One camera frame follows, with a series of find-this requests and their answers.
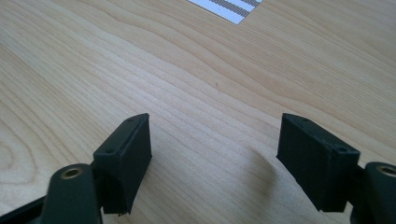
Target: black stripe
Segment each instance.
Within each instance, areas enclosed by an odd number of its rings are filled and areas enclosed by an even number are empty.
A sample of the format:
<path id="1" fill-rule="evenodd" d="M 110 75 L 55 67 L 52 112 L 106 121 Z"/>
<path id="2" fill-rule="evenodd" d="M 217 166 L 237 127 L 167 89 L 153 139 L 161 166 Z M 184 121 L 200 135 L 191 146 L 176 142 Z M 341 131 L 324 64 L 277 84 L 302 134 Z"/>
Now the black stripe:
<path id="1" fill-rule="evenodd" d="M 216 3 L 219 6 L 225 7 L 225 8 L 227 8 L 227 9 L 233 11 L 234 13 L 236 13 L 236 14 L 238 14 L 240 16 L 243 16 L 243 17 L 246 17 L 248 15 L 248 13 L 249 13 L 249 11 L 246 11 L 243 8 L 238 7 L 238 6 L 236 6 L 236 5 L 232 4 L 232 3 L 229 3 L 229 2 L 227 2 L 225 0 L 209 0 L 209 1 L 211 1 L 213 3 Z"/>
<path id="2" fill-rule="evenodd" d="M 253 7 L 258 6 L 259 3 L 260 3 L 260 2 L 258 2 L 258 1 L 256 1 L 256 0 L 241 0 L 241 1 L 242 1 L 242 2 L 248 3 L 249 5 L 251 5 L 251 6 L 253 6 Z"/>

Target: wooden table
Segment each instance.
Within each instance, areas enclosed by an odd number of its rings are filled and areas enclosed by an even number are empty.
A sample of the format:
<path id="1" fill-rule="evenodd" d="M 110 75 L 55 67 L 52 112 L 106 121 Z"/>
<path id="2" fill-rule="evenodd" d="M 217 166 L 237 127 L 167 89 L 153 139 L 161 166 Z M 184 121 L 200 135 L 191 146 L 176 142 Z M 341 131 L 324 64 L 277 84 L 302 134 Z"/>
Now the wooden table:
<path id="1" fill-rule="evenodd" d="M 0 1 L 0 215 L 145 112 L 153 159 L 105 223 L 348 223 L 276 159 L 280 118 L 396 163 L 396 4 L 265 0 L 234 25 L 188 1 Z"/>

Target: light wood surface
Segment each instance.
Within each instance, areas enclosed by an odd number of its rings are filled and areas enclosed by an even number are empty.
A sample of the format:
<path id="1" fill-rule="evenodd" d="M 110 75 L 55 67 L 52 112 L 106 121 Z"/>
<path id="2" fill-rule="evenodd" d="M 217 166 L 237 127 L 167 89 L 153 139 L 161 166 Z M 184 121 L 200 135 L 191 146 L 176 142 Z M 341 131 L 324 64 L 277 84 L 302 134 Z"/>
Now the light wood surface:
<path id="1" fill-rule="evenodd" d="M 396 2 L 264 0 L 234 25 L 186 0 L 0 1 L 0 215 L 145 112 L 153 159 L 105 223 L 348 223 L 276 159 L 280 118 L 396 163 Z"/>

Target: black plastic part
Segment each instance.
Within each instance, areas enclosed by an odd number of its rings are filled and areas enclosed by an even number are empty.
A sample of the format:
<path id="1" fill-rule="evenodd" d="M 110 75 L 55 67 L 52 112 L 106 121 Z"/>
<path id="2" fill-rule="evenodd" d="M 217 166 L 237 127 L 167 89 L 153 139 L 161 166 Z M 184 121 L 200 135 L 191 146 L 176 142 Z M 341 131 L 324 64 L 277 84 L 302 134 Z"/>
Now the black plastic part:
<path id="1" fill-rule="evenodd" d="M 90 165 L 66 166 L 50 179 L 41 224 L 53 223 L 102 223 Z"/>
<path id="2" fill-rule="evenodd" d="M 32 201 L 0 217 L 1 224 L 39 223 L 45 197 Z"/>
<path id="3" fill-rule="evenodd" d="M 283 114 L 277 157 L 318 210 L 344 211 L 359 156 L 313 121 Z"/>
<path id="4" fill-rule="evenodd" d="M 106 214 L 131 213 L 134 198 L 149 167 L 149 115 L 125 120 L 93 153 L 95 176 L 104 178 L 102 195 Z"/>
<path id="5" fill-rule="evenodd" d="M 396 166 L 382 162 L 366 165 L 365 198 L 375 223 L 396 223 Z"/>

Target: wood grain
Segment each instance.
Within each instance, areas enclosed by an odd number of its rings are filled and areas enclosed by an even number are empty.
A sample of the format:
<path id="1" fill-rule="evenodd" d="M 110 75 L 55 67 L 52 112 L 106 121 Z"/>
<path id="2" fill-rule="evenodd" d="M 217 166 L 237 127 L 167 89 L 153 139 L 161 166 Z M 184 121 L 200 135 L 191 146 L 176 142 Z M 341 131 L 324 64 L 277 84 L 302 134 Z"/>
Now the wood grain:
<path id="1" fill-rule="evenodd" d="M 126 118 L 153 160 L 106 223 L 348 223 L 276 159 L 282 113 L 396 162 L 396 3 L 266 0 L 239 25 L 188 1 L 0 1 L 0 215 Z"/>

